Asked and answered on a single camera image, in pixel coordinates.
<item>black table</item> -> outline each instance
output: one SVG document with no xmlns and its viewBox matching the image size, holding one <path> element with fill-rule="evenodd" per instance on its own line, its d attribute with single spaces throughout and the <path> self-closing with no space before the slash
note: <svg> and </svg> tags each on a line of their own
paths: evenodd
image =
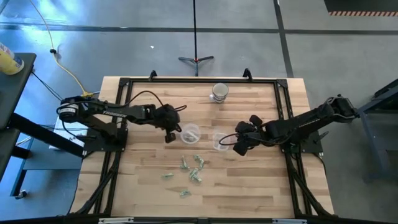
<svg viewBox="0 0 398 224">
<path fill-rule="evenodd" d="M 33 137 L 35 140 L 38 139 L 41 142 L 45 142 L 70 153 L 68 154 L 60 151 L 52 152 L 52 154 L 55 153 L 64 158 L 71 156 L 83 158 L 83 148 L 81 146 L 14 112 L 27 83 L 27 79 L 32 72 L 34 60 L 36 59 L 36 54 L 33 53 L 21 53 L 16 55 L 25 62 L 24 68 L 15 75 L 0 73 L 0 179 L 4 175 L 11 156 L 16 156 L 24 160 L 30 157 L 38 157 L 48 159 L 49 164 L 53 162 L 50 161 L 52 156 L 49 156 L 48 152 L 54 150 L 48 149 L 48 145 L 46 148 L 43 144 L 36 143 L 35 145 L 38 145 L 36 148 L 40 148 L 40 150 L 34 152 L 15 146 L 20 132 Z M 30 164 L 34 164 L 34 162 L 28 162 L 28 167 L 31 167 Z M 21 171 L 26 171 L 23 169 L 24 165 L 25 162 L 23 162 L 20 174 L 14 184 L 13 193 L 11 194 L 13 196 L 19 193 L 22 185 L 25 172 L 21 173 Z M 76 165 L 78 164 L 75 162 L 72 164 L 72 167 L 76 167 Z"/>
</svg>

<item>black clamp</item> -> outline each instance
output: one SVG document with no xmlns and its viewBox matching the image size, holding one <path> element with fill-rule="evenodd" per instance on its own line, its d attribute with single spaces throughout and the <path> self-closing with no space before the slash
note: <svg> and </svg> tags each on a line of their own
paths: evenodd
<svg viewBox="0 0 398 224">
<path fill-rule="evenodd" d="M 151 82 L 151 81 L 154 79 L 154 77 L 156 77 L 156 76 L 157 76 L 156 71 L 153 70 L 153 71 L 150 73 L 150 75 L 149 75 L 149 81 Z"/>
<path fill-rule="evenodd" d="M 245 68 L 244 72 L 243 72 L 243 78 L 246 78 L 246 77 L 248 78 L 249 82 L 253 81 L 253 77 L 251 76 L 251 72 L 248 68 Z"/>
</svg>

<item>gray concrete floor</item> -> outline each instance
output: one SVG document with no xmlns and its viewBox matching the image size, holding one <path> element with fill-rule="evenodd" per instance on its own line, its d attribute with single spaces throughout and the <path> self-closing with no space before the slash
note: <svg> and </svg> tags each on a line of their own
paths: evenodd
<svg viewBox="0 0 398 224">
<path fill-rule="evenodd" d="M 34 1 L 49 24 L 108 27 L 192 27 L 189 0 Z M 280 0 L 286 29 L 397 30 L 398 17 L 330 17 L 322 0 Z M 26 0 L 9 0 L 0 22 L 41 24 Z M 202 28 L 277 29 L 272 0 L 197 0 Z M 77 74 L 88 91 L 98 91 L 105 75 L 193 75 L 177 57 L 193 57 L 189 32 L 53 31 L 60 62 Z M 36 74 L 63 97 L 80 94 L 77 84 L 53 62 L 46 31 L 35 26 L 1 30 L 1 42 L 15 52 L 34 52 Z M 397 78 L 398 35 L 287 35 L 294 77 L 304 78 L 311 107 L 338 93 L 355 106 Z M 286 77 L 278 34 L 199 33 L 202 76 Z M 39 124 L 55 122 L 59 102 L 29 78 L 16 111 Z M 373 169 L 368 142 L 358 121 L 322 129 L 331 199 L 337 215 L 395 222 L 398 188 L 383 180 L 365 184 Z M 12 159 L 0 182 L 0 220 L 63 215 L 76 189 L 78 170 L 28 172 L 23 200 L 9 196 L 19 159 Z"/>
</svg>

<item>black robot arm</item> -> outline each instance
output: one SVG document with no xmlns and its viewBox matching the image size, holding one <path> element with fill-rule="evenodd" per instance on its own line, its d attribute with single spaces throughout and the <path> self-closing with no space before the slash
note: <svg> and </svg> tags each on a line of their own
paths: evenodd
<svg viewBox="0 0 398 224">
<path fill-rule="evenodd" d="M 238 139 L 234 150 L 243 156 L 248 150 L 260 144 L 265 146 L 275 146 L 285 142 L 299 144 L 311 133 L 332 122 L 349 123 L 358 117 L 356 108 L 349 99 L 341 95 L 328 98 L 318 108 L 287 120 L 280 119 L 263 124 L 258 116 L 252 115 L 251 123 L 241 121 L 236 126 L 235 135 Z"/>
<path fill-rule="evenodd" d="M 118 128 L 115 123 L 105 123 L 94 115 L 103 114 L 118 118 L 126 118 L 128 121 L 142 125 L 149 124 L 166 131 L 165 142 L 175 140 L 172 131 L 181 131 L 178 123 L 180 116 L 171 105 L 163 105 L 156 108 L 155 105 L 116 105 L 94 98 L 75 96 L 65 98 L 57 109 L 60 119 L 66 123 L 79 122 L 101 133 L 108 142 L 118 140 Z"/>
</svg>

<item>wooden table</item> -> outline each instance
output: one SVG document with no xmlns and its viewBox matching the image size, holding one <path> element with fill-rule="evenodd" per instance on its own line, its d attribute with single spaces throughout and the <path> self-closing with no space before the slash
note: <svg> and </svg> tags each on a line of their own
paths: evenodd
<svg viewBox="0 0 398 224">
<path fill-rule="evenodd" d="M 101 100 L 115 101 L 119 78 L 104 77 L 99 95 Z M 308 111 L 303 79 L 289 78 L 287 81 L 294 115 Z M 164 131 L 128 123 L 129 137 L 121 158 L 112 216 L 294 216 L 286 163 L 279 147 L 258 146 L 242 157 L 232 150 L 232 146 L 227 152 L 218 152 L 212 146 L 215 131 L 234 133 L 237 123 L 248 121 L 252 114 L 264 122 L 278 119 L 272 85 L 228 84 L 228 97 L 220 105 L 209 102 L 212 86 L 212 83 L 134 83 L 133 95 L 150 90 L 164 103 L 174 107 L 187 105 L 187 109 L 179 112 L 180 125 L 198 125 L 201 139 L 188 145 L 177 134 L 176 141 L 166 144 Z M 134 105 L 151 103 L 159 106 L 149 94 L 143 94 L 133 102 Z M 185 156 L 190 167 L 198 167 L 192 157 L 194 154 L 205 160 L 205 168 L 199 174 L 203 179 L 200 185 L 190 182 L 188 174 L 179 168 L 181 156 Z M 104 153 L 95 152 L 83 161 L 72 212 L 78 210 L 97 187 L 103 157 Z M 309 189 L 324 208 L 333 213 L 321 162 L 311 154 L 304 154 L 303 163 Z M 171 179 L 161 178 L 169 172 L 175 174 Z M 180 198 L 180 191 L 185 189 L 192 195 Z"/>
</svg>

